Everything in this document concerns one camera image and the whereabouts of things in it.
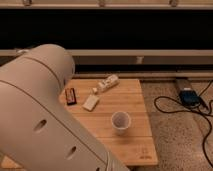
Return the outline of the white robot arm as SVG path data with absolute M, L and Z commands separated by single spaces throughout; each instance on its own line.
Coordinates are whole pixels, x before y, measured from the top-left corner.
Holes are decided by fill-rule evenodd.
M 129 171 L 59 102 L 74 71 L 53 44 L 0 67 L 0 151 L 27 171 Z

